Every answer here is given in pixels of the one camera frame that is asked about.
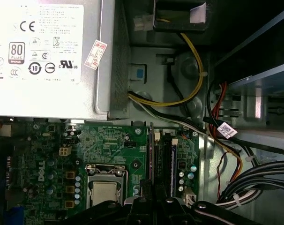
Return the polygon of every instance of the cable label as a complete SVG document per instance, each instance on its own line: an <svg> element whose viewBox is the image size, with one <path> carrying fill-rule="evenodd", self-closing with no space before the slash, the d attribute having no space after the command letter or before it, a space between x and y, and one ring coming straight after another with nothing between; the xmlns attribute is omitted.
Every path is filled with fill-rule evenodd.
<svg viewBox="0 0 284 225"><path fill-rule="evenodd" d="M237 134L237 131L233 129L230 125L227 123L221 124L220 127L217 128L217 130L226 138L229 139L230 137L233 137Z"/></svg>

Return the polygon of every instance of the red wire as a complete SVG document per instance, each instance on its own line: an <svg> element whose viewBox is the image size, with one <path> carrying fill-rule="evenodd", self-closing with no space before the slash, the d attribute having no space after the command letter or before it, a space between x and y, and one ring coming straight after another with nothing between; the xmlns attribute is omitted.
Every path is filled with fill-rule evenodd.
<svg viewBox="0 0 284 225"><path fill-rule="evenodd" d="M220 189L221 189L220 166L221 166L222 161L223 161L223 159L224 159L224 157L225 157L225 155L226 155L227 153L228 153L228 152L223 153L223 155L221 156L221 159L220 159L220 161L219 161L219 164L218 164L218 166L217 166L217 178L218 178L218 192L217 192L217 197L218 197L218 199L220 198Z"/></svg>

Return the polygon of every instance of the cable tie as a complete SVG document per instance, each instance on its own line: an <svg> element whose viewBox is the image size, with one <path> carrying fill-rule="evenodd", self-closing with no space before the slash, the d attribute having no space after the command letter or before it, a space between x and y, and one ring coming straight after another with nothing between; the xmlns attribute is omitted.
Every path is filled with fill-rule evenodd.
<svg viewBox="0 0 284 225"><path fill-rule="evenodd" d="M208 72L206 71L199 73L199 76L207 76L207 75L208 75Z"/></svg>
<svg viewBox="0 0 284 225"><path fill-rule="evenodd" d="M240 202L239 202L240 196L239 196L238 194L234 193L234 194L233 194L233 198L234 198L234 200L236 201L236 204L237 204L239 207L242 206L242 205L240 204Z"/></svg>
<svg viewBox="0 0 284 225"><path fill-rule="evenodd" d="M247 157L245 158L245 161L251 162L254 158L255 158L255 156L247 156Z"/></svg>

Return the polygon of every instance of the dell logo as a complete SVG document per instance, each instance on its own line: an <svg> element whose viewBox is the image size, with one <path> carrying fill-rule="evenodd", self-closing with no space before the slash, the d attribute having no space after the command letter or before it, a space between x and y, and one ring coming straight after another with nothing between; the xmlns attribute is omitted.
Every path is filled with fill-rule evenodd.
<svg viewBox="0 0 284 225"><path fill-rule="evenodd" d="M39 176L38 176L38 181L43 182L45 180L44 174L45 174L45 161L39 163Z"/></svg>

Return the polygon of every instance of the power supply label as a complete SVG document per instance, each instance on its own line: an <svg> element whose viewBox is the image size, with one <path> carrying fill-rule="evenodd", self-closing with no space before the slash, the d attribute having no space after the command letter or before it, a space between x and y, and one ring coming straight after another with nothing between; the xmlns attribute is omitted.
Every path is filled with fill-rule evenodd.
<svg viewBox="0 0 284 225"><path fill-rule="evenodd" d="M0 81L78 83L84 7L0 1Z"/></svg>

